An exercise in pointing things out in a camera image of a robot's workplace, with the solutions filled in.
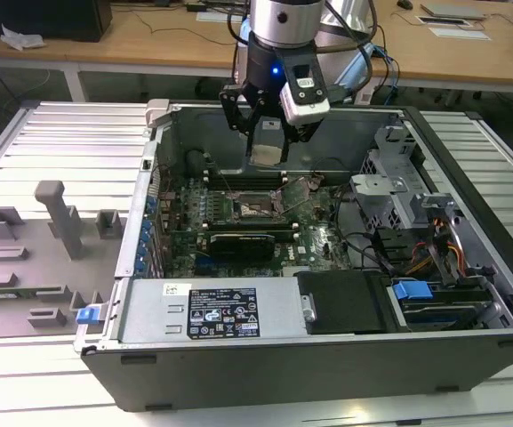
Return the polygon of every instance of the motherboard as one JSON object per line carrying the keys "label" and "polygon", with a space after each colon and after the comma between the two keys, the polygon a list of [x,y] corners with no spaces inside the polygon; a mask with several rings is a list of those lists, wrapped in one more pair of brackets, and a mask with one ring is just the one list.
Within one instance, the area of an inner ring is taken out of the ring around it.
{"label": "motherboard", "polygon": [[160,173],[141,277],[280,277],[348,270],[334,228],[340,185],[317,174],[173,179]]}

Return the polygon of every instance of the sticker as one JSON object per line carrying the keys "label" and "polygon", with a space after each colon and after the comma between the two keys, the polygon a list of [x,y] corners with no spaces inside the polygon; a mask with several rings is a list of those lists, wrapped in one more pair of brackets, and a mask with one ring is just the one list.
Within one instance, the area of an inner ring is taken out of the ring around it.
{"label": "sticker", "polygon": [[190,289],[187,331],[192,340],[260,336],[256,289]]}
{"label": "sticker", "polygon": [[282,128],[282,122],[279,120],[264,120],[262,121],[263,131],[279,131]]}
{"label": "sticker", "polygon": [[187,296],[190,283],[165,283],[163,296]]}

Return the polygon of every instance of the screw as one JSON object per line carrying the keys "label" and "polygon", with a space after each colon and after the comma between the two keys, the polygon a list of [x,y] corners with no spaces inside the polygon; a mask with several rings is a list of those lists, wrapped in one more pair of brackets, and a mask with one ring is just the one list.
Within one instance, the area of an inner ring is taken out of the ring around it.
{"label": "screw", "polygon": [[277,15],[277,21],[278,21],[280,24],[285,24],[285,23],[288,21],[288,15],[287,15],[285,12],[280,12],[280,13]]}

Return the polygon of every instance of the mouse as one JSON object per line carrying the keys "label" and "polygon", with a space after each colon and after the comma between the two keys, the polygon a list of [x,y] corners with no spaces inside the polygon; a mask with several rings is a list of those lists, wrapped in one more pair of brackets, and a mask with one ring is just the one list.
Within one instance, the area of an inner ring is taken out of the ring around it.
{"label": "mouse", "polygon": [[411,2],[410,0],[398,0],[397,6],[400,6],[403,9],[406,9],[407,11],[411,11],[413,9],[413,2]]}

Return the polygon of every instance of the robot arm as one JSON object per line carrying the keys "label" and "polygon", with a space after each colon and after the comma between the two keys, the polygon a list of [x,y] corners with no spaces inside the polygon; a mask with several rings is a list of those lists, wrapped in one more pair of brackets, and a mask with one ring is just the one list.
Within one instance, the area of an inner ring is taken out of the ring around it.
{"label": "robot arm", "polygon": [[[229,128],[247,137],[248,157],[261,117],[282,123],[283,163],[289,145],[309,141],[329,113],[328,88],[314,42],[324,6],[325,0],[252,0],[246,79],[241,85],[225,86],[220,93]],[[353,49],[357,44],[344,47]],[[237,105],[240,96],[250,106],[246,116]]]}

